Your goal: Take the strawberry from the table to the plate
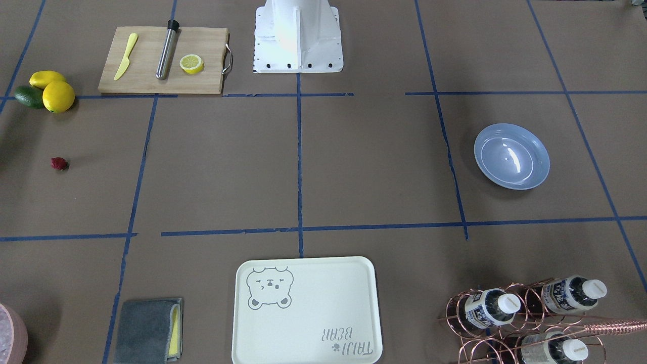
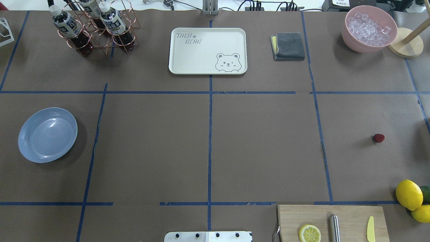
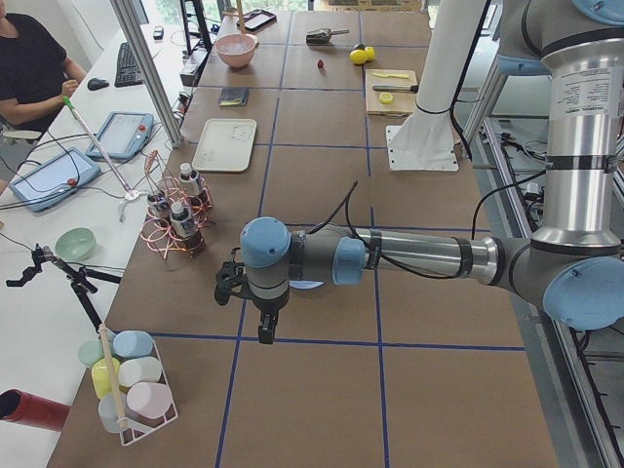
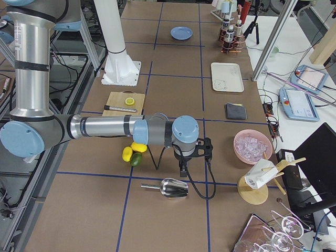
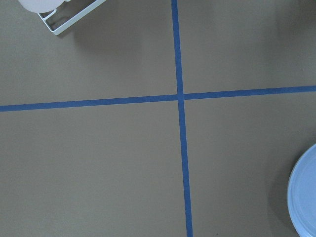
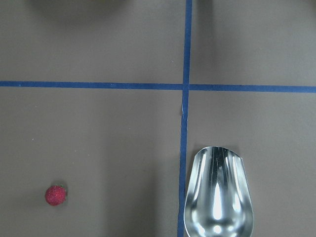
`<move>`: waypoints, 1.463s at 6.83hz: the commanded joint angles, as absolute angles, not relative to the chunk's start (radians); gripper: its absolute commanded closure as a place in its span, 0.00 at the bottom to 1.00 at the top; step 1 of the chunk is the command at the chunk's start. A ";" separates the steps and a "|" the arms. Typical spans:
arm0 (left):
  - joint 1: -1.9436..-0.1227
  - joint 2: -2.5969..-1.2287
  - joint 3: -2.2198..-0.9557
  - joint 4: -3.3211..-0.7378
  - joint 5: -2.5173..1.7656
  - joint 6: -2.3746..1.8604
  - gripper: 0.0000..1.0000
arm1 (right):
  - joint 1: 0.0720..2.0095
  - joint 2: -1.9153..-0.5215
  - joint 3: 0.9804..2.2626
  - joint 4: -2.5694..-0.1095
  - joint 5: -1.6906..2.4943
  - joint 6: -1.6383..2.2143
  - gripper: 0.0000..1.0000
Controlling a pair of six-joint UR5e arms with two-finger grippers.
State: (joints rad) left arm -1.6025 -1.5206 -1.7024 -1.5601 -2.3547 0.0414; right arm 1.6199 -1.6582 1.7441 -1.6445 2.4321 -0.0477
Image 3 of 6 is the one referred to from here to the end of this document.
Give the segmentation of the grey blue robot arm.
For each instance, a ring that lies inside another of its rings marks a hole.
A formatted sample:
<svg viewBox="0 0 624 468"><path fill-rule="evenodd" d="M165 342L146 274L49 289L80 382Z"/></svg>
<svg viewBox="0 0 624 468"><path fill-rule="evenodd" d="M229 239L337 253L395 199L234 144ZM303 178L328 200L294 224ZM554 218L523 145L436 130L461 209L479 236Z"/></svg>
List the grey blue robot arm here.
<svg viewBox="0 0 624 468"><path fill-rule="evenodd" d="M255 219L240 242L243 289L259 309L261 343L273 342L292 281L355 285L376 268L472 278L580 331L622 317L623 263L609 214L623 117L623 5L508 1L499 55L513 72L542 63L552 76L539 228L525 240L467 240L350 226L290 232L276 218Z"/></svg>

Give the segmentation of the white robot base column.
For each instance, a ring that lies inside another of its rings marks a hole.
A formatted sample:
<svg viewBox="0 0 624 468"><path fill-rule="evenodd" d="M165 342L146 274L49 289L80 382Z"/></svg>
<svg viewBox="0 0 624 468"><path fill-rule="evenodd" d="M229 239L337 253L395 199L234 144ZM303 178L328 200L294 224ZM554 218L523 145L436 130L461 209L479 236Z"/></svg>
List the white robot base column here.
<svg viewBox="0 0 624 468"><path fill-rule="evenodd" d="M462 73L481 35L489 2L440 3L415 109L402 126L388 126L387 149L392 171L458 170L451 129L453 103Z"/></svg>

